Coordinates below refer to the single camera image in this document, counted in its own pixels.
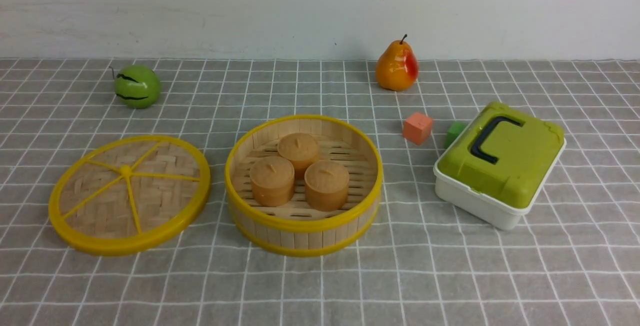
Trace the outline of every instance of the yellow rim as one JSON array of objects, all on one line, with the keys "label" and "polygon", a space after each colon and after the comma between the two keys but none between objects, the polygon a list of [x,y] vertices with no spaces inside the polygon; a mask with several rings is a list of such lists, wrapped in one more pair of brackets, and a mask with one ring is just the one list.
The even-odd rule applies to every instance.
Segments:
[{"label": "yellow rim", "polygon": [[376,218],[376,215],[378,214],[379,209],[380,209],[380,205],[378,205],[375,208],[375,211],[373,212],[371,219],[366,222],[364,227],[358,230],[358,232],[356,232],[355,234],[351,235],[349,238],[345,239],[342,242],[336,243],[333,246],[328,246],[324,248],[315,248],[313,250],[285,248],[280,246],[274,246],[273,244],[261,241],[260,239],[254,237],[249,232],[247,232],[247,230],[245,230],[245,228],[242,227],[242,225],[240,225],[240,223],[236,221],[236,218],[233,214],[231,214],[231,218],[235,222],[235,225],[238,227],[238,230],[240,230],[240,232],[242,232],[242,234],[247,239],[249,239],[249,241],[253,242],[254,244],[256,244],[261,248],[264,248],[267,251],[278,253],[279,255],[285,255],[285,256],[291,256],[291,257],[318,257],[318,256],[329,255],[329,253],[334,253],[338,250],[342,250],[346,246],[349,246],[350,244],[354,243],[371,227],[371,225],[373,224],[373,221]]},{"label": "yellow rim", "polygon": [[[361,201],[357,206],[348,210],[347,212],[343,212],[334,217],[325,218],[325,219],[317,219],[314,221],[293,221],[291,219],[281,219],[269,216],[264,214],[258,210],[255,210],[248,203],[246,203],[236,192],[236,189],[233,187],[231,183],[231,163],[233,162],[234,156],[240,147],[240,144],[244,143],[246,139],[251,137],[255,132],[259,130],[269,127],[270,125],[274,125],[276,123],[289,121],[293,119],[319,119],[322,121],[328,121],[333,123],[338,123],[339,125],[349,128],[351,131],[355,132],[366,142],[366,144],[373,150],[375,154],[375,162],[377,163],[377,176],[375,178],[375,183],[371,189],[371,192]],[[362,213],[364,213],[372,204],[375,198],[380,193],[380,189],[382,188],[382,159],[380,158],[380,154],[376,146],[373,144],[371,139],[360,131],[358,128],[350,125],[349,123],[343,122],[336,118],[331,118],[327,116],[319,116],[316,114],[297,114],[293,116],[286,116],[283,118],[274,119],[272,121],[268,121],[263,123],[262,125],[254,128],[247,132],[240,140],[235,144],[235,146],[231,149],[229,153],[229,157],[226,159],[226,165],[224,167],[224,185],[226,186],[226,190],[228,193],[228,198],[230,203],[233,203],[240,211],[246,214],[249,218],[253,219],[258,223],[262,223],[263,225],[270,226],[272,228],[276,228],[278,230],[289,231],[289,232],[320,232],[325,230],[330,230],[346,223],[349,223]]]},{"label": "yellow rim", "polygon": [[[150,148],[142,157],[140,157],[135,163],[129,168],[125,167],[125,170],[115,169],[114,167],[102,164],[100,162],[96,162],[93,159],[94,156],[101,154],[110,150],[111,148],[115,148],[118,146],[122,146],[128,143],[141,142],[141,141],[156,141],[156,145]],[[175,144],[186,150],[190,156],[192,156],[200,169],[200,177],[192,178],[188,176],[180,176],[180,175],[156,175],[153,173],[135,173],[135,168],[138,164],[148,155],[155,150],[155,148],[161,143],[167,142],[171,144]],[[105,185],[102,189],[96,191],[96,193],[87,197],[84,201],[76,205],[73,210],[67,212],[62,215],[60,212],[60,196],[62,195],[62,190],[64,186],[67,184],[71,176],[73,176],[78,169],[84,164],[95,164],[98,166],[106,167],[111,169],[112,171],[116,171],[121,173],[116,180],[125,179],[127,183],[127,188],[129,191],[129,199],[131,200],[130,205],[133,213],[133,217],[135,220],[135,226],[137,227],[138,232],[140,232],[140,224],[138,221],[138,215],[135,208],[135,203],[133,202],[132,191],[130,186],[130,176],[162,176],[169,178],[180,178],[180,179],[189,179],[189,180],[198,180],[198,188],[194,193],[192,199],[189,201],[189,204],[175,217],[173,217],[169,222],[159,226],[158,228],[154,228],[153,230],[146,233],[139,233],[133,237],[121,238],[121,239],[102,239],[98,237],[91,237],[89,235],[82,234],[69,226],[69,224],[65,221],[66,217],[70,214],[73,214],[76,210],[81,208],[85,203],[90,201],[93,197],[98,196],[99,193],[106,190],[110,185],[114,184],[116,181],[112,181],[109,184]],[[177,139],[169,136],[138,136],[138,137],[130,137],[126,139],[120,139],[119,141],[115,141],[113,143],[109,143],[103,147],[94,150],[93,152],[87,154],[82,157],[76,164],[71,166],[67,171],[60,177],[57,184],[51,193],[48,203],[48,214],[51,220],[51,225],[57,231],[58,235],[64,239],[71,247],[84,251],[86,253],[91,253],[94,255],[106,255],[106,256],[119,256],[119,255],[128,255],[131,253],[137,253],[140,251],[144,251],[148,248],[157,246],[158,244],[162,244],[163,242],[168,241],[169,239],[175,237],[180,232],[182,232],[187,226],[189,226],[195,219],[198,217],[199,213],[206,205],[207,198],[209,196],[211,189],[211,171],[209,168],[209,164],[207,163],[204,155],[190,143],[187,143],[181,139]]]}]

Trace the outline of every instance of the white box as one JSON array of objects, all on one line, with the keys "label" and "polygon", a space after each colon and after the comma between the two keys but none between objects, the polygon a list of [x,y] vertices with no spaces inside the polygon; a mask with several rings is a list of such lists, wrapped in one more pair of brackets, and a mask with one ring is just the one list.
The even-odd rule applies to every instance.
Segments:
[{"label": "white box", "polygon": [[[462,133],[467,131],[469,125],[466,126]],[[464,183],[451,178],[450,176],[441,173],[438,169],[438,164],[441,159],[447,154],[448,150],[457,142],[456,139],[453,144],[449,148],[445,150],[444,153],[438,158],[436,164],[433,167],[433,172],[436,175],[436,196],[440,197],[442,200],[453,203],[453,205],[466,210],[470,214],[483,219],[491,223],[493,226],[500,228],[502,230],[512,230],[521,220],[522,216],[528,214],[531,211],[531,206],[535,202],[538,194],[542,190],[542,186],[549,177],[551,170],[558,162],[560,155],[562,154],[565,146],[567,145],[567,139],[565,138],[562,147],[558,151],[553,163],[549,166],[549,169],[546,171],[544,178],[538,185],[537,190],[535,190],[535,194],[531,198],[531,202],[524,209],[515,209],[502,201],[498,201],[491,196],[487,196],[486,194],[478,193],[465,185]]]}]

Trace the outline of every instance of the white wall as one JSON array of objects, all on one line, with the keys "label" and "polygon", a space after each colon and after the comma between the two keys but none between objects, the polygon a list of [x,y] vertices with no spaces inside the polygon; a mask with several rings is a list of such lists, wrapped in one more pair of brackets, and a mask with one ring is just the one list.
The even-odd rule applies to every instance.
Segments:
[{"label": "white wall", "polygon": [[640,58],[640,0],[0,0],[0,57]]}]

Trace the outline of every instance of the orange pear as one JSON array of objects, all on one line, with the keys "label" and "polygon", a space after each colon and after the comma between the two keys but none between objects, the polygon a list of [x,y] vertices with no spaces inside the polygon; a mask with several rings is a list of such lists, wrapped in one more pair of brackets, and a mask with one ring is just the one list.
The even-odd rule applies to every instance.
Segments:
[{"label": "orange pear", "polygon": [[380,87],[391,91],[409,89],[418,79],[418,61],[409,43],[407,35],[391,42],[375,66],[375,79]]}]

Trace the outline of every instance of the bamboo steamer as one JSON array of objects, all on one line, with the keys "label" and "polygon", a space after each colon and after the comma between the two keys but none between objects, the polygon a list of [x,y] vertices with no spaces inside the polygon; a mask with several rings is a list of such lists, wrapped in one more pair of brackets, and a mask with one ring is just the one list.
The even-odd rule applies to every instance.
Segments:
[{"label": "bamboo steamer", "polygon": [[[318,160],[332,160],[349,172],[346,203],[324,212],[306,201],[304,180],[284,205],[265,207],[253,197],[250,169],[263,157],[277,156],[279,139],[295,133],[313,136]],[[254,244],[297,257],[326,255],[355,242],[373,222],[380,204],[383,168],[375,145],[348,123],[319,115],[275,119],[247,132],[224,167],[229,210],[238,229]]]}]

